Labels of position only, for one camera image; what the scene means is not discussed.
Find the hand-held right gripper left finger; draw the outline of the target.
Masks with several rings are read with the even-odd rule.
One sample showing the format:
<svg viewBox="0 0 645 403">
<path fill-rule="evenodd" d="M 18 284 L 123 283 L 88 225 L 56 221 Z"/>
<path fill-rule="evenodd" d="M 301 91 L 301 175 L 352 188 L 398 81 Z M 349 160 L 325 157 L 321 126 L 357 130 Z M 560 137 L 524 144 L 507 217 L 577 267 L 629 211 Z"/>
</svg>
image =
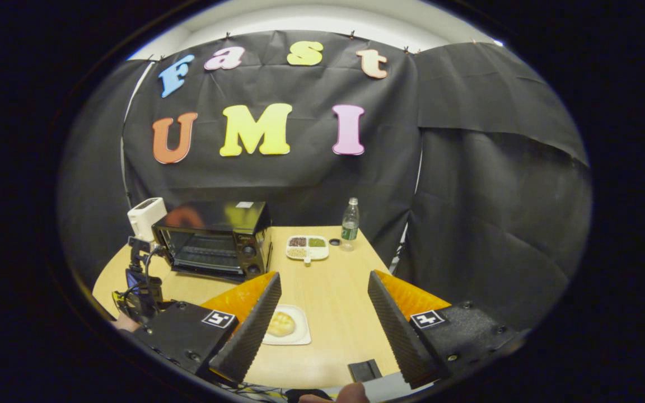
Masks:
<svg viewBox="0 0 645 403">
<path fill-rule="evenodd" d="M 280 275 L 245 281 L 203 304 L 177 301 L 132 334 L 162 362 L 237 387 L 258 354 L 282 295 Z"/>
</svg>

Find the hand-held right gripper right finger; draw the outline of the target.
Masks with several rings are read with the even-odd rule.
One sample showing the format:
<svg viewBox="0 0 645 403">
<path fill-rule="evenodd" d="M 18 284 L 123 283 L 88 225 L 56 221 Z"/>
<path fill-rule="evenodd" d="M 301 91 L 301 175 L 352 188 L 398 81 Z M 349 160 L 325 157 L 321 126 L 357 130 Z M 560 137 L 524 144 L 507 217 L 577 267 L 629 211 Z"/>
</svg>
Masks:
<svg viewBox="0 0 645 403">
<path fill-rule="evenodd" d="M 476 302 L 446 302 L 381 270 L 370 273 L 367 293 L 412 388 L 469 377 L 525 336 Z"/>
</svg>

